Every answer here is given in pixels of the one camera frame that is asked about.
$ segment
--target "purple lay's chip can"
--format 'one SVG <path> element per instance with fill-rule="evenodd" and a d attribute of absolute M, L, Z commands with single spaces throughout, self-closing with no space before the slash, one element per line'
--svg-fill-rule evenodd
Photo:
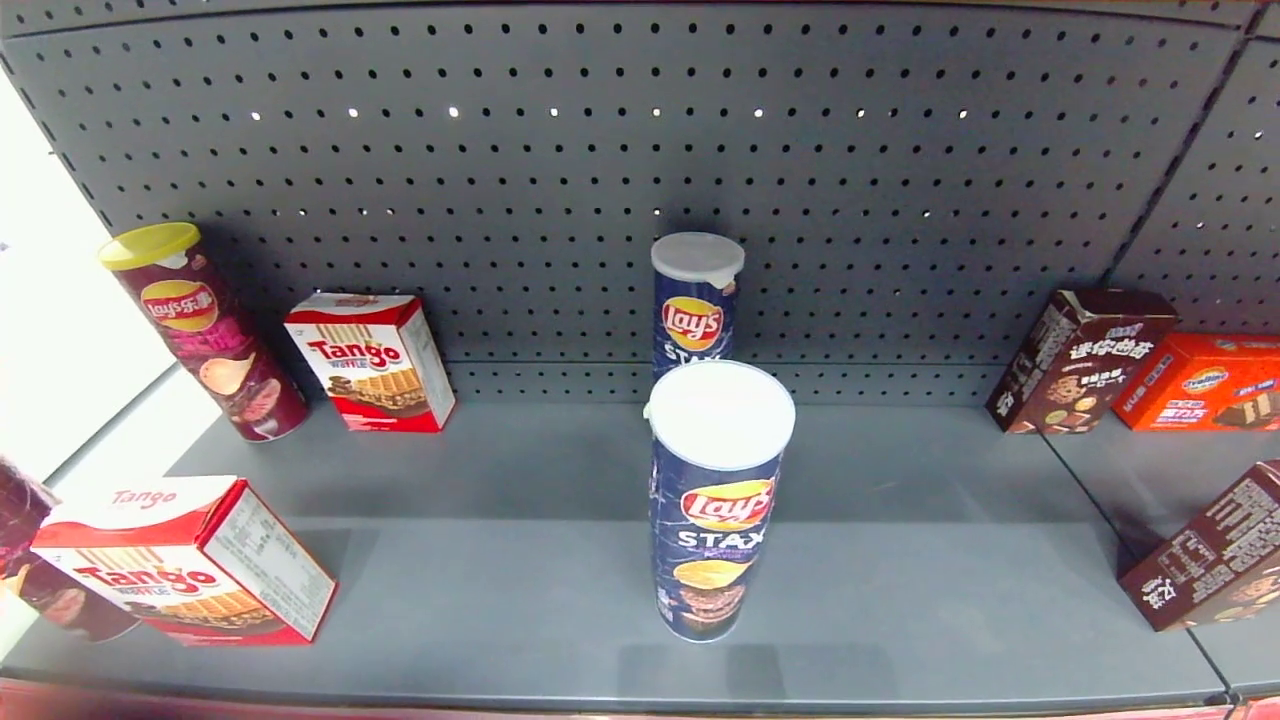
<path fill-rule="evenodd" d="M 645 416 L 658 612 L 681 638 L 710 642 L 733 628 L 758 569 L 795 404 L 764 370 L 708 360 L 659 378 Z"/>
<path fill-rule="evenodd" d="M 99 249 L 97 259 L 241 437 L 265 442 L 302 424 L 306 400 L 206 258 L 196 225 L 161 223 L 129 231 Z"/>
<path fill-rule="evenodd" d="M 680 232 L 655 242 L 649 259 L 654 269 L 654 379 L 680 365 L 728 357 L 742 247 L 718 234 Z"/>

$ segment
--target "nutrition label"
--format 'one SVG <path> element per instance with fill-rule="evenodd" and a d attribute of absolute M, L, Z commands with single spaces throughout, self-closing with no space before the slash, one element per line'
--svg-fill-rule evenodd
<path fill-rule="evenodd" d="M 1192 578 L 1199 578 L 1215 560 L 1213 551 L 1202 537 L 1185 530 L 1170 541 L 1170 547 L 1160 556 L 1160 566 L 1169 573 L 1174 584 L 1183 584 Z"/>
<path fill-rule="evenodd" d="M 293 536 L 246 491 L 205 552 L 294 630 L 311 638 L 334 582 Z"/>
<path fill-rule="evenodd" d="M 440 364 L 440 354 L 435 350 L 431 340 L 431 331 L 426 325 L 426 318 L 417 315 L 404 325 L 404 341 L 412 346 L 413 366 L 422 379 L 426 389 L 426 402 L 435 414 L 435 420 L 444 424 L 445 418 L 453 410 L 453 389 L 449 387 L 449 378 L 444 374 L 444 365 Z"/>
<path fill-rule="evenodd" d="M 1253 480 L 1239 483 L 1208 510 L 1231 543 L 1222 560 L 1243 573 L 1280 547 L 1280 503 Z"/>
<path fill-rule="evenodd" d="M 1213 594 L 1226 583 L 1235 579 L 1235 573 L 1226 565 L 1215 565 L 1208 573 L 1201 575 L 1192 584 L 1192 602 L 1199 602 Z"/>

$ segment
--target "cardboard box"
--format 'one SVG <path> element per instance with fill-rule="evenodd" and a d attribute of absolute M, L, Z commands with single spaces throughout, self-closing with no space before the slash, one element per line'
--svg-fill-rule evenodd
<path fill-rule="evenodd" d="M 1120 587 L 1157 630 L 1252 618 L 1280 598 L 1280 460 L 1258 462 Z"/>
<path fill-rule="evenodd" d="M 284 327 L 347 428 L 444 428 L 453 389 L 419 299 L 317 292 L 289 313 Z"/>
<path fill-rule="evenodd" d="M 1006 433 L 1084 433 L 1178 323 L 1152 292 L 1060 290 L 996 383 L 987 411 Z"/>
<path fill-rule="evenodd" d="M 1280 337 L 1170 333 L 1116 402 L 1135 430 L 1280 428 Z"/>
<path fill-rule="evenodd" d="M 191 646 L 307 644 L 338 587 L 236 475 L 78 493 L 31 550 Z"/>

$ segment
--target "yellow plastic lid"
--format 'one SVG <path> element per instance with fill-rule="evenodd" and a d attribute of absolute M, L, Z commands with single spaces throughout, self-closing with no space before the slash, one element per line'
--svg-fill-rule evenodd
<path fill-rule="evenodd" d="M 200 242 L 191 223 L 160 223 L 129 231 L 99 249 L 97 261 L 108 270 L 133 270 L 177 255 Z"/>

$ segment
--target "red and white box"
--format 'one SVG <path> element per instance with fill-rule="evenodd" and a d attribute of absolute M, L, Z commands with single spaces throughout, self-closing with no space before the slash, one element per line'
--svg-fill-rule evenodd
<path fill-rule="evenodd" d="M 348 429 L 444 428 L 456 400 L 417 297 L 317 292 L 284 327 Z"/>
<path fill-rule="evenodd" d="M 188 646 L 308 644 L 338 588 L 236 475 L 77 493 L 31 550 Z"/>

